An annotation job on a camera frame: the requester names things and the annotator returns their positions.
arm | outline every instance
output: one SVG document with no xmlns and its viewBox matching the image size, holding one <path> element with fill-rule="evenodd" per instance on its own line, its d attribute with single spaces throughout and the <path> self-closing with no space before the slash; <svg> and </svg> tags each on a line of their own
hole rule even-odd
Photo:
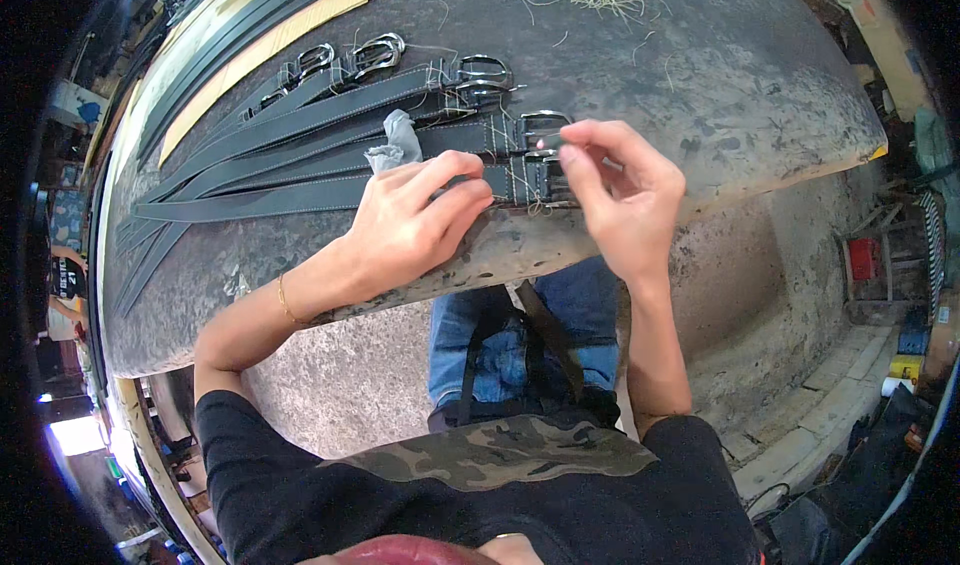
<svg viewBox="0 0 960 565">
<path fill-rule="evenodd" d="M 630 290 L 627 390 L 643 438 L 657 421 L 692 408 L 667 275 L 684 175 L 621 121 L 582 121 L 560 135 L 569 142 L 560 150 L 560 164 L 586 227 Z"/>
<path fill-rule="evenodd" d="M 68 246 L 53 245 L 50 247 L 50 254 L 58 259 L 70 259 L 79 265 L 84 273 L 87 272 L 87 261 L 77 254 L 77 251 Z"/>
<path fill-rule="evenodd" d="M 56 296 L 47 297 L 47 305 L 53 308 L 56 312 L 60 313 L 70 321 L 79 321 L 84 329 L 88 328 L 87 316 L 78 310 L 67 307 L 64 303 L 57 300 Z"/>
<path fill-rule="evenodd" d="M 316 255 L 225 308 L 194 347 L 194 396 L 231 390 L 246 398 L 240 373 L 271 355 L 318 314 L 369 300 L 410 283 L 453 256 L 480 212 L 494 200 L 479 157 L 444 152 L 366 184 L 353 226 Z M 469 179 L 431 196 L 458 175 Z"/>
</svg>

fluorescent light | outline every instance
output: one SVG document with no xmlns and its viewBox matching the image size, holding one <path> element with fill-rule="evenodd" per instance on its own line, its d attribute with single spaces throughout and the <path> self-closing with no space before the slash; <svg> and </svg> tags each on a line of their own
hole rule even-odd
<svg viewBox="0 0 960 565">
<path fill-rule="evenodd" d="M 100 424 L 93 416 L 68 419 L 50 424 L 56 441 L 64 456 L 97 451 L 104 447 L 100 437 Z"/>
</svg>

lips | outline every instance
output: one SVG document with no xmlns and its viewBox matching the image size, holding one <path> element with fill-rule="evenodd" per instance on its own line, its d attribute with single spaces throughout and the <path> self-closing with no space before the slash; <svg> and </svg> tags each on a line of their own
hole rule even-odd
<svg viewBox="0 0 960 565">
<path fill-rule="evenodd" d="M 420 536 L 380 536 L 334 555 L 341 565 L 497 565 L 466 547 Z"/>
</svg>

gray cloth rag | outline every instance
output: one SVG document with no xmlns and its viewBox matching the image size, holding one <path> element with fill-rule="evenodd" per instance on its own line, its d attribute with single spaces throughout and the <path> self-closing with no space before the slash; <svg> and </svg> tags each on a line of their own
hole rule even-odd
<svg viewBox="0 0 960 565">
<path fill-rule="evenodd" d="M 414 122 L 406 112 L 397 109 L 387 115 L 383 120 L 383 131 L 387 133 L 387 143 L 370 148 L 363 155 L 373 169 L 373 174 L 424 160 L 420 141 L 414 133 Z"/>
</svg>

cable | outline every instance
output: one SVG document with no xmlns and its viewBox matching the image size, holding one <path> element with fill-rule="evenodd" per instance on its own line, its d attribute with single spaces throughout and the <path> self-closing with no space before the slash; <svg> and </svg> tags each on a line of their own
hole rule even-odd
<svg viewBox="0 0 960 565">
<path fill-rule="evenodd" d="M 746 508 L 744 508 L 743 510 L 745 510 L 745 511 L 747 511 L 747 512 L 750 512 L 750 509 L 752 509 L 752 508 L 754 507 L 754 505 L 757 504 L 758 501 L 760 501 L 760 499 L 762 499 L 764 496 L 766 496 L 768 492 L 770 492 L 771 490 L 773 490 L 774 488 L 779 487 L 779 486 L 786 487 L 786 496 L 789 496 L 789 495 L 790 495 L 790 484 L 787 483 L 787 482 L 785 482 L 785 481 L 779 481 L 779 482 L 775 483 L 774 485 L 770 486 L 769 488 L 767 488 L 766 490 L 764 490 L 763 492 L 760 492 L 758 495 L 756 495 L 756 496 L 750 501 L 750 503 L 747 504 Z"/>
</svg>

